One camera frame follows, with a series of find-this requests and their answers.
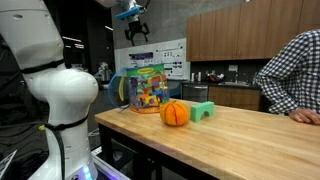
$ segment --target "butcher block countertop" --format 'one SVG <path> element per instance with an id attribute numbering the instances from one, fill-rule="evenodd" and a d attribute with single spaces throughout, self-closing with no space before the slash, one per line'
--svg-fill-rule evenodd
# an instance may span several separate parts
<path id="1" fill-rule="evenodd" d="M 320 126 L 289 117 L 215 106 L 212 117 L 181 127 L 130 109 L 95 120 L 219 179 L 320 179 Z"/>

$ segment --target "green toy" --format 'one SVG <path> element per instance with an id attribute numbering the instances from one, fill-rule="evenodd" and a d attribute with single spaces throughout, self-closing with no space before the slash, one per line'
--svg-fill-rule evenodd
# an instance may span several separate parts
<path id="1" fill-rule="evenodd" d="M 191 106 L 190 119 L 193 122 L 198 122 L 201 120 L 202 114 L 206 116 L 213 116 L 213 110 L 214 110 L 214 103 L 210 101 L 193 105 Z"/>

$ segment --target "plaid shirt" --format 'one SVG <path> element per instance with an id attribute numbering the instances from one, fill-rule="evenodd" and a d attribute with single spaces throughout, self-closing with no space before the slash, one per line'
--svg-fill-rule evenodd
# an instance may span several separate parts
<path id="1" fill-rule="evenodd" d="M 296 36 L 257 75 L 271 113 L 297 108 L 320 114 L 320 29 Z"/>

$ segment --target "man's arm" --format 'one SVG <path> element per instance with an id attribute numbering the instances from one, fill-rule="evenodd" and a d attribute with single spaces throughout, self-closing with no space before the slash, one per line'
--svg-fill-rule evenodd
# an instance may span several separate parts
<path id="1" fill-rule="evenodd" d="M 299 62 L 308 56 L 308 38 L 298 35 L 259 72 L 257 83 L 273 103 L 272 113 L 288 113 L 298 108 L 295 100 L 281 87 L 280 81 L 296 70 Z"/>

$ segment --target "orange ball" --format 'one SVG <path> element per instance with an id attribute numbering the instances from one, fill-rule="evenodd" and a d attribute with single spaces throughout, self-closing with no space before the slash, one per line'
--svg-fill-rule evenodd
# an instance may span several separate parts
<path id="1" fill-rule="evenodd" d="M 161 106 L 160 117 L 167 125 L 182 126 L 189 119 L 189 111 L 182 102 L 171 100 Z"/>

